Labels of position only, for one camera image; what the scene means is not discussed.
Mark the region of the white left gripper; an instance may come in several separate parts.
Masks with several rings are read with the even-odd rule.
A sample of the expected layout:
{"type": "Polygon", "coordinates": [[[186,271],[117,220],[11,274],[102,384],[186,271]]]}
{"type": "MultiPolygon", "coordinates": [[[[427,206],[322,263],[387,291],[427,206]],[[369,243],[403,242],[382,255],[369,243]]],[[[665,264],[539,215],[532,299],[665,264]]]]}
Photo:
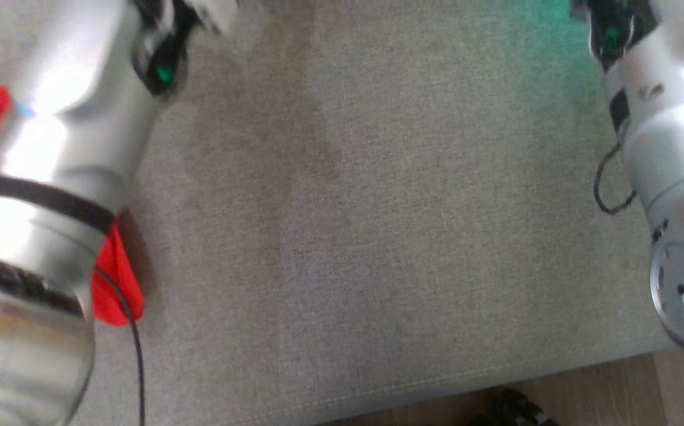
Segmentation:
{"type": "Polygon", "coordinates": [[[196,11],[199,20],[209,32],[229,33],[238,14],[239,1],[191,1],[191,8],[196,11]]]}

